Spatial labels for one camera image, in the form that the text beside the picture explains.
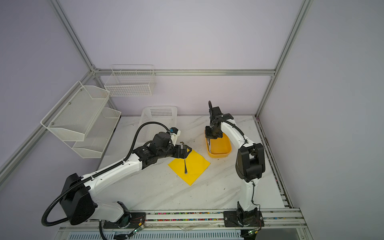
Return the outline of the metal spoon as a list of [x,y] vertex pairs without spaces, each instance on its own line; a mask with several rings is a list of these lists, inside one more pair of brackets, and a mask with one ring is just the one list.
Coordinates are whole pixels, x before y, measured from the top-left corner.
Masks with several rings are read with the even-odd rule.
[[185,173],[185,175],[188,174],[188,168],[187,168],[186,159],[184,159],[184,173]]

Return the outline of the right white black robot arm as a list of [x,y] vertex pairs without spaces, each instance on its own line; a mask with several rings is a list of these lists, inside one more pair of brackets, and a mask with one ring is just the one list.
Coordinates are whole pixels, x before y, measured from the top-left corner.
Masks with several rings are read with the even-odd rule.
[[243,181],[241,197],[235,211],[225,211],[227,227],[263,227],[260,206],[254,202],[259,180],[266,170],[265,149],[261,143],[248,138],[238,127],[231,114],[223,114],[209,102],[210,124],[205,127],[206,147],[211,158],[227,156],[226,151],[236,150],[235,170]]

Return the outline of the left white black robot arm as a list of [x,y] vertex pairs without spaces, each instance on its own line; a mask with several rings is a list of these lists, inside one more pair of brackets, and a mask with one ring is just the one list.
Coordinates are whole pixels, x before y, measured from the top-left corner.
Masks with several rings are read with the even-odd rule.
[[103,168],[85,175],[91,180],[83,183],[60,200],[71,225],[87,220],[102,220],[127,225],[130,212],[122,201],[106,201],[100,193],[123,178],[155,164],[159,159],[186,159],[192,152],[187,145],[176,145],[178,135],[169,132],[156,134],[152,141],[134,149],[129,158],[118,167],[108,171]]

